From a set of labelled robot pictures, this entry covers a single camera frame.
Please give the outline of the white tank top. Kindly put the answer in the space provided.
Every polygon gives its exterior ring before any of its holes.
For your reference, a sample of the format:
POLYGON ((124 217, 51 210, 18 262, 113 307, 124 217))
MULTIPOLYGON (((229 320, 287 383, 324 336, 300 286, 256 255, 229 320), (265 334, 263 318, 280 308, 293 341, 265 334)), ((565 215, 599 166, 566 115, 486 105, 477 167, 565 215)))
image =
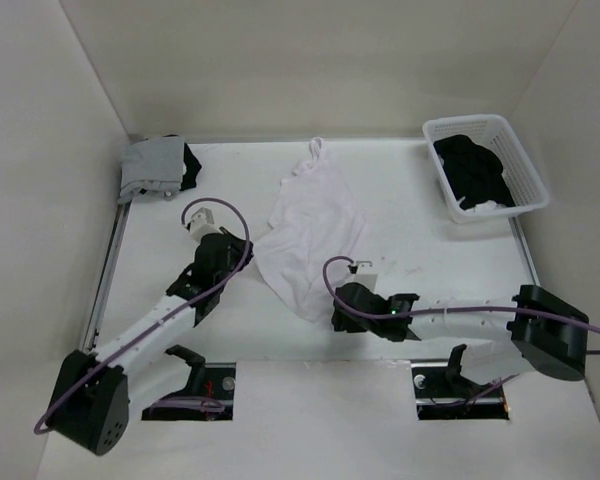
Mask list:
POLYGON ((323 265, 356 252, 367 220, 325 142, 312 139, 309 152, 281 180, 270 231, 255 242, 254 259, 265 283, 292 313, 323 323, 332 311, 323 265))

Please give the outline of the black tank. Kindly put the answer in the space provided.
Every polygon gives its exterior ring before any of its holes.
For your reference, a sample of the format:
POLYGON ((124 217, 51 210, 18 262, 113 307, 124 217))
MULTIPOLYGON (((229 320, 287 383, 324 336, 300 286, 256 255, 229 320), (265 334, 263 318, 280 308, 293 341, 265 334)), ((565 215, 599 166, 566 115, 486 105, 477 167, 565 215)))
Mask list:
MULTIPOLYGON (((165 138, 175 137, 175 134, 165 135, 165 138)), ((194 189, 197 186, 197 177, 202 170, 202 165, 199 162, 198 158, 193 154, 189 145, 186 141, 180 137, 176 136, 180 140, 183 141, 183 162, 184 162, 184 173, 182 176, 182 181, 180 185, 180 191, 187 191, 190 189, 194 189)))
POLYGON ((440 139, 433 146, 462 210, 488 200, 506 208, 516 206, 503 177, 503 164, 491 150, 466 135, 440 139))

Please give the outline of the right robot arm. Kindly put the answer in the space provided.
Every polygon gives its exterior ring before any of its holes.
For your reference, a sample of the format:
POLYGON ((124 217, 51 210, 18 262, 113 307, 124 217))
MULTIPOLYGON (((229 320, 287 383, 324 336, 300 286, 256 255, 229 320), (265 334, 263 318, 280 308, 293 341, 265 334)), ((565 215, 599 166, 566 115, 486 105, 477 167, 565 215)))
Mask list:
POLYGON ((428 305, 415 293, 384 298, 354 280, 332 289, 335 331, 393 342, 452 341, 444 370, 417 382, 420 395, 452 405, 487 395, 508 377, 536 371, 577 382, 585 376, 588 317, 541 287, 523 285, 505 307, 428 305))

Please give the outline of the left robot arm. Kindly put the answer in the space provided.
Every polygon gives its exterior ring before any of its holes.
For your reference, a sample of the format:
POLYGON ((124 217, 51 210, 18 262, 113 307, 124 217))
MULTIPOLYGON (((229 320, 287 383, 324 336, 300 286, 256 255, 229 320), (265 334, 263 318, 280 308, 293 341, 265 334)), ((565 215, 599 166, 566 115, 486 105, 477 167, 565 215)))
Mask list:
POLYGON ((108 453, 129 421, 172 392, 194 398, 203 358, 178 344, 219 304, 228 281, 253 256, 249 238, 225 228, 198 240, 194 260, 148 314, 109 343, 65 357, 37 434, 54 431, 96 456, 108 453))

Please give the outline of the folded black tank top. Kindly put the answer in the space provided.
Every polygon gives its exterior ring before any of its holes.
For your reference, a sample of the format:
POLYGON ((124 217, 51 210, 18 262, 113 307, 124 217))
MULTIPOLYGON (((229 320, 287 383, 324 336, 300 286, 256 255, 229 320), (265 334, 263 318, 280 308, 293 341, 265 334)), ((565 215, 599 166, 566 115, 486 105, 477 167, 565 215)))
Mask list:
MULTIPOLYGON (((165 138, 175 137, 175 134, 165 135, 165 138)), ((202 170, 202 165, 199 162, 198 158, 193 154, 189 145, 186 141, 180 137, 176 136, 180 140, 183 141, 183 162, 184 162, 184 173, 182 176, 182 181, 180 185, 180 191, 187 191, 190 189, 194 189, 197 186, 197 177, 202 170)))

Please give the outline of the folded grey tank top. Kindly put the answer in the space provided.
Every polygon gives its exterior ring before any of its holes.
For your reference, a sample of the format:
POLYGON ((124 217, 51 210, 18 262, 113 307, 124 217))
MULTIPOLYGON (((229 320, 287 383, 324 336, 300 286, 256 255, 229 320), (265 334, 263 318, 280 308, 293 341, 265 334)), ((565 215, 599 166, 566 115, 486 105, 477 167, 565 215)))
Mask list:
POLYGON ((184 176, 184 146, 181 136, 156 137, 127 147, 121 157, 118 203, 123 205, 144 195, 171 197, 184 176))

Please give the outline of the white garment in basket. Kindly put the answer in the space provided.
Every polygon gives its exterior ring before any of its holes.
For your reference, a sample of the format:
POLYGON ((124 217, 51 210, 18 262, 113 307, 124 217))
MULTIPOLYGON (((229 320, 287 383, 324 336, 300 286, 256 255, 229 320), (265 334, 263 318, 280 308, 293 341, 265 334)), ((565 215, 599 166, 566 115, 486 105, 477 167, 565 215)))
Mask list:
POLYGON ((488 200, 483 203, 476 204, 470 208, 464 209, 465 213, 486 213, 506 208, 506 205, 497 203, 494 200, 488 200))

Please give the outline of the white plastic laundry basket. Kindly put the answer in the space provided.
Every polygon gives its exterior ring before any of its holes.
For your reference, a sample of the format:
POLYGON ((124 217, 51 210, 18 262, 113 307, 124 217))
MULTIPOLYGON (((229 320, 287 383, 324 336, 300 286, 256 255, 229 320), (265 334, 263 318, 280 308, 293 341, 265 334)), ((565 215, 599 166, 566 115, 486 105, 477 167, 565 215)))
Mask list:
POLYGON ((426 121, 422 126, 429 157, 435 165, 439 184, 451 219, 473 223, 495 218, 518 217, 545 208, 550 196, 533 162, 509 122, 497 114, 472 114, 426 121), (465 135, 474 143, 492 151, 504 167, 504 182, 515 205, 492 210, 467 211, 460 207, 444 173, 434 143, 453 135, 465 135))

